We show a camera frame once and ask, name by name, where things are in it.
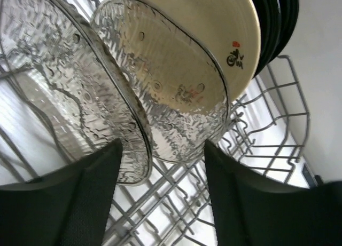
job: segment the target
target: dish rack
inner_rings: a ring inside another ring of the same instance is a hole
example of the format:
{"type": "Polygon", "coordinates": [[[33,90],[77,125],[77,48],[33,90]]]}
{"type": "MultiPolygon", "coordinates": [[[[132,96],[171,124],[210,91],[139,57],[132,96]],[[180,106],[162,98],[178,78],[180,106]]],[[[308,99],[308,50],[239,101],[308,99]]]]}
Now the dish rack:
{"type": "MultiPolygon", "coordinates": [[[[102,0],[64,1],[75,5],[89,19],[102,0]]],[[[279,75],[271,65],[265,68],[266,76],[256,76],[232,104],[231,123],[218,146],[263,176],[312,187],[315,180],[302,154],[309,135],[309,110],[291,58],[281,55],[276,62],[287,66],[290,79],[278,83],[279,75]],[[292,113],[286,106],[283,92],[289,88],[298,93],[302,103],[299,112],[292,113]],[[296,141],[290,123],[298,117],[305,125],[303,138],[296,141]]],[[[0,136],[19,160],[25,160],[1,127],[0,136]]],[[[11,160],[0,155],[0,161],[18,181],[25,181],[11,160]]],[[[29,163],[21,165],[33,177],[37,176],[29,163]]],[[[103,245],[216,245],[204,160],[188,164],[154,160],[152,175],[146,183],[137,187],[117,186],[103,245]]]]}

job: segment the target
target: plate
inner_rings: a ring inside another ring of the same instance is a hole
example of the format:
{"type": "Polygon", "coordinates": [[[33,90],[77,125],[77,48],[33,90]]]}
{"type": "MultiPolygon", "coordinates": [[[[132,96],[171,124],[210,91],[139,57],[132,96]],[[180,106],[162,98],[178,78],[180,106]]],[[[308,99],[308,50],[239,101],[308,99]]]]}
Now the plate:
{"type": "Polygon", "coordinates": [[[203,43],[217,58],[231,100],[253,78],[261,36],[252,0],[148,0],[203,43]]]}
{"type": "Polygon", "coordinates": [[[261,54],[255,75],[259,74],[271,60],[278,45],[281,32],[281,10],[279,0],[253,0],[261,27],[261,54]]]}
{"type": "Polygon", "coordinates": [[[144,182],[152,168],[146,113],[90,25],[61,0],[1,0],[1,7],[0,43],[8,68],[31,65],[11,78],[17,93],[46,114],[75,160],[120,138],[118,183],[144,182]]]}
{"type": "Polygon", "coordinates": [[[282,29],[279,43],[273,53],[271,61],[286,47],[297,24],[299,14],[299,0],[279,0],[282,11],[282,29]]]}
{"type": "Polygon", "coordinates": [[[145,0],[104,0],[90,24],[145,108],[154,157],[202,158],[204,141],[218,142],[228,123],[228,91],[213,56],[145,0]]]}

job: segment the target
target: red stamp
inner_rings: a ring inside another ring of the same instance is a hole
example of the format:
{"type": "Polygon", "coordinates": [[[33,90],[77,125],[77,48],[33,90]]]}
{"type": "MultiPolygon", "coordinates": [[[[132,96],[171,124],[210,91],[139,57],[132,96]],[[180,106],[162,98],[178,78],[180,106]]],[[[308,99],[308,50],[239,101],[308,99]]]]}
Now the red stamp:
{"type": "Polygon", "coordinates": [[[238,42],[233,42],[233,47],[240,47],[240,43],[238,43],[238,42]]]}

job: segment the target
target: metal wire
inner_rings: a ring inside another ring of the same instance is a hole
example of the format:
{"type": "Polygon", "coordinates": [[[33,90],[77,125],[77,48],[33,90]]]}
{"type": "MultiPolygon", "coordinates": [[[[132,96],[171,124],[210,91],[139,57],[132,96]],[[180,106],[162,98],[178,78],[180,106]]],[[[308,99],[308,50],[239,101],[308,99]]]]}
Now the metal wire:
{"type": "MultiPolygon", "coordinates": [[[[72,0],[71,4],[89,18],[91,14],[86,14],[86,8],[93,11],[101,0],[86,1],[82,4],[72,0]]],[[[298,172],[301,174],[305,163],[302,150],[309,135],[310,114],[291,58],[288,55],[278,58],[287,64],[292,76],[290,81],[278,83],[277,76],[268,65],[268,78],[272,85],[265,87],[258,76],[252,81],[256,92],[251,93],[247,90],[233,103],[229,131],[218,146],[235,157],[238,162],[263,176],[278,179],[286,184],[305,186],[296,184],[293,177],[298,172]],[[303,106],[300,112],[291,113],[286,106],[283,94],[288,88],[294,88],[299,93],[298,101],[303,106]],[[272,94],[279,98],[280,106],[275,106],[272,94]],[[262,121],[255,118],[257,114],[251,111],[255,105],[262,106],[262,121]],[[290,133],[290,124],[296,117],[305,119],[305,126],[302,128],[304,138],[300,142],[296,142],[290,133]],[[272,134],[275,129],[281,137],[278,140],[266,141],[265,134],[272,134]]],[[[29,70],[29,66],[23,66],[7,72],[1,67],[0,82],[1,79],[7,80],[12,75],[19,76],[29,70]]],[[[44,115],[38,110],[33,112],[53,135],[50,123],[44,115]]],[[[37,177],[37,172],[1,128],[1,124],[0,136],[18,156],[21,161],[20,167],[24,167],[31,177],[37,177]]],[[[68,156],[63,157],[67,162],[70,161],[68,156]]],[[[1,152],[0,165],[18,182],[27,180],[19,172],[19,165],[1,152]]],[[[212,245],[208,238],[201,237],[201,231],[209,231],[215,240],[204,160],[174,165],[154,160],[152,176],[146,184],[134,188],[116,188],[103,245],[177,245],[186,241],[190,241],[192,245],[212,245]]]]}

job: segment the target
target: black blurred object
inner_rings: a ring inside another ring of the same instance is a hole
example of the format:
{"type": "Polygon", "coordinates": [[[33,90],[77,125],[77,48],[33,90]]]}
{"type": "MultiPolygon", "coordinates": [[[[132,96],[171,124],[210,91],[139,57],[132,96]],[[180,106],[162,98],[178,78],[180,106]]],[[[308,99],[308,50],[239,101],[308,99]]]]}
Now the black blurred object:
{"type": "Polygon", "coordinates": [[[282,13],[282,29],[279,43],[270,62],[286,47],[297,24],[299,15],[299,0],[279,0],[282,13]]]}
{"type": "Polygon", "coordinates": [[[342,182],[296,188],[259,175],[205,144],[219,245],[342,245],[342,182]]]}
{"type": "Polygon", "coordinates": [[[258,13],[261,29],[261,52],[255,75],[259,74],[273,56],[281,32],[281,9],[279,0],[252,0],[258,13]]]}
{"type": "Polygon", "coordinates": [[[0,187],[1,246],[100,246],[122,157],[116,140],[44,177],[0,187]]]}

